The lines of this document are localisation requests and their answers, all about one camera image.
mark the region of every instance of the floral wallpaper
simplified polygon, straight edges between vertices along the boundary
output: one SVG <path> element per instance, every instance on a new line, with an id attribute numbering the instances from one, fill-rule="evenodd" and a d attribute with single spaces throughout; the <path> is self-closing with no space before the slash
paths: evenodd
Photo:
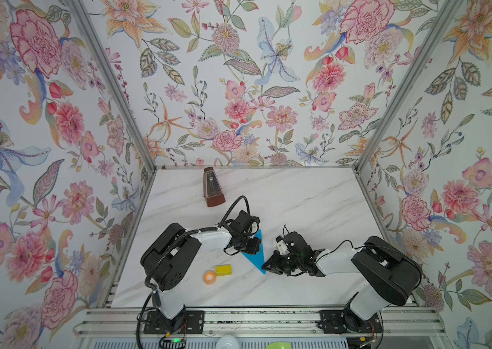
<path id="1" fill-rule="evenodd" d="M 0 349 L 70 347 L 119 263 L 150 171 L 102 81 L 63 0 L 0 0 Z"/>
<path id="2" fill-rule="evenodd" d="M 442 4 L 85 3 L 164 166 L 353 165 Z"/>
<path id="3" fill-rule="evenodd" d="M 362 177 L 454 347 L 492 349 L 492 0 L 442 41 Z"/>

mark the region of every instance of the white marble surface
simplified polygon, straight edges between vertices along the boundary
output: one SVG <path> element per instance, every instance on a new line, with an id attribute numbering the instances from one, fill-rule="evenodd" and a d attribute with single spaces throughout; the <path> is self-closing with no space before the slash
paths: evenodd
<path id="1" fill-rule="evenodd" d="M 171 223 L 185 228 L 215 225 L 240 196 L 250 203 L 250 213 L 261 220 L 264 258 L 275 249 L 272 241 L 289 231 L 302 234 L 312 249 L 334 249 L 344 239 L 360 246 L 380 231 L 354 174 L 346 168 L 319 169 L 221 169 L 216 170 L 226 202 L 208 208 L 201 186 L 202 170 L 160 170 L 155 178 L 137 235 L 131 246 L 113 307 L 141 307 L 149 294 L 143 284 L 145 271 L 139 260 L 145 250 Z M 238 204 L 229 215 L 236 218 Z M 202 275 L 216 265 L 230 264 L 233 275 L 205 285 Z M 263 275 L 242 254 L 220 251 L 200 253 L 180 285 L 188 307 L 256 305 L 345 304 L 364 282 L 360 274 L 339 273 L 326 277 Z"/>

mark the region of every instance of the blue triangle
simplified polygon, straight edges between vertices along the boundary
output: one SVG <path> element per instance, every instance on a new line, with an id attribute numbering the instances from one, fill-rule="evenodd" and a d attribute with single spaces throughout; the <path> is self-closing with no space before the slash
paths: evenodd
<path id="1" fill-rule="evenodd" d="M 260 240 L 262 239 L 262 231 L 258 230 L 255 237 L 259 237 Z M 245 253 L 242 253 L 244 257 L 246 257 L 252 264 L 258 268 L 262 273 L 266 273 L 265 270 L 262 270 L 262 265 L 265 263 L 265 259 L 263 258 L 263 241 L 262 243 L 259 244 L 259 252 L 256 253 L 255 255 L 247 255 Z"/>

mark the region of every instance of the yellow sponge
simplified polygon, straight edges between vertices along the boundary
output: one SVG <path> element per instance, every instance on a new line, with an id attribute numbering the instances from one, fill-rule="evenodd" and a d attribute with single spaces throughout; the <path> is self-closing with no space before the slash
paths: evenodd
<path id="1" fill-rule="evenodd" d="M 225 275 L 232 275 L 233 270 L 230 267 L 230 265 L 219 265 L 215 267 L 215 275 L 217 276 L 225 276 Z"/>

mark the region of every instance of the tape roll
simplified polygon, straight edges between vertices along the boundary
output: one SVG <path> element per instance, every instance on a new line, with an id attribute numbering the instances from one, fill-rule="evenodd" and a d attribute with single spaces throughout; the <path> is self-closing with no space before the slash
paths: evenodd
<path id="1" fill-rule="evenodd" d="M 217 280 L 217 275 L 215 274 L 215 272 L 213 270 L 208 270 L 203 275 L 203 282 L 206 285 L 212 285 L 215 283 L 216 280 Z"/>

